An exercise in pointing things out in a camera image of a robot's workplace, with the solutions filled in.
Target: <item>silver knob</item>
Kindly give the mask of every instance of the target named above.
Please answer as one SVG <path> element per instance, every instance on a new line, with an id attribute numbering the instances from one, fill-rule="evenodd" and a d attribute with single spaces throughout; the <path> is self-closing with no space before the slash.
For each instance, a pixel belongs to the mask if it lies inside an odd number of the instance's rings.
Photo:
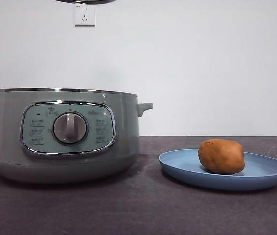
<path id="1" fill-rule="evenodd" d="M 75 113 L 62 114 L 55 120 L 54 134 L 62 143 L 79 142 L 86 134 L 84 119 Z"/>

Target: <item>pot handle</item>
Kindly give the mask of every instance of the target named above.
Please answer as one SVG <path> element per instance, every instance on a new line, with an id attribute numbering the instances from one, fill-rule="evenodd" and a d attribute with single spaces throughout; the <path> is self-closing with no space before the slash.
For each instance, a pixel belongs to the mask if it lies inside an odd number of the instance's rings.
<path id="1" fill-rule="evenodd" d="M 143 104 L 137 104 L 137 111 L 138 111 L 138 116 L 141 117 L 143 116 L 143 113 L 146 110 L 152 109 L 154 107 L 153 103 L 143 103 Z"/>

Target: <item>plate rim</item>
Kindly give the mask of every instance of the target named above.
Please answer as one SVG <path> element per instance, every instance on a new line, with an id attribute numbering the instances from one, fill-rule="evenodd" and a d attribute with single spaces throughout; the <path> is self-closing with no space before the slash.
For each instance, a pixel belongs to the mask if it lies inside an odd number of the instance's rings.
<path id="1" fill-rule="evenodd" d="M 244 176 L 244 175 L 223 175 L 223 174 L 208 173 L 208 172 L 196 172 L 196 171 L 185 170 L 185 169 L 181 169 L 181 168 L 177 168 L 177 167 L 168 165 L 168 164 L 164 163 L 164 162 L 161 160 L 161 156 L 164 155 L 164 154 L 166 154 L 166 153 L 178 152 L 178 151 L 188 151 L 188 150 L 199 150 L 199 149 L 198 149 L 198 148 L 190 148 L 190 149 L 176 149 L 176 150 L 167 151 L 167 152 L 161 153 L 161 154 L 158 156 L 158 160 L 159 160 L 159 162 L 160 162 L 161 164 L 164 164 L 165 166 L 168 166 L 168 167 L 173 168 L 173 169 L 177 169 L 177 170 L 181 170 L 181 171 L 185 171 L 185 172 L 190 172 L 190 173 L 194 173 L 194 174 L 204 174 L 204 175 L 216 176 L 216 177 L 226 177 L 226 178 L 233 178 L 233 177 L 235 177 L 235 178 L 264 178 L 264 177 L 277 176 L 277 173 L 276 173 L 276 174 L 270 174 L 270 175 L 261 175 L 261 176 Z M 247 153 L 247 154 L 252 154 L 252 155 L 258 155 L 258 156 L 261 156 L 261 157 L 264 157 L 264 158 L 269 158 L 269 159 L 273 159 L 274 161 L 277 161 L 276 158 L 268 157 L 268 156 L 265 156 L 265 155 L 256 154 L 256 153 L 250 153 L 250 152 L 244 152 L 244 154 L 245 154 L 245 153 Z"/>

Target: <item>stainless steel rim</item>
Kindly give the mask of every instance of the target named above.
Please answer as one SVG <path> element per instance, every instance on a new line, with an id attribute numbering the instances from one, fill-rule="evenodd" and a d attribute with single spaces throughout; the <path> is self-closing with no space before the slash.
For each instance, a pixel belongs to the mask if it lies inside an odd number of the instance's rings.
<path id="1" fill-rule="evenodd" d="M 115 92 L 94 89 L 78 89 L 78 88 L 8 88 L 0 89 L 0 92 L 31 92 L 31 91 L 49 91 L 49 92 L 90 92 L 90 93 L 108 93 L 108 94 L 127 94 L 136 96 L 136 94 L 128 92 Z"/>

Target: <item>blue plate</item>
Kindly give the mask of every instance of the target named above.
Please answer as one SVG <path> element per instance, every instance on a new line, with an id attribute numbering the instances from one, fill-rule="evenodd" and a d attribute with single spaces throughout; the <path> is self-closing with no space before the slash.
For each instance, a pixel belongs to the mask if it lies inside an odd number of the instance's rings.
<path id="1" fill-rule="evenodd" d="M 197 152 L 198 149 L 170 151 L 161 154 L 159 161 L 172 177 L 204 188 L 249 191 L 277 184 L 277 159 L 244 152 L 244 170 L 233 175 L 221 175 L 207 172 Z"/>

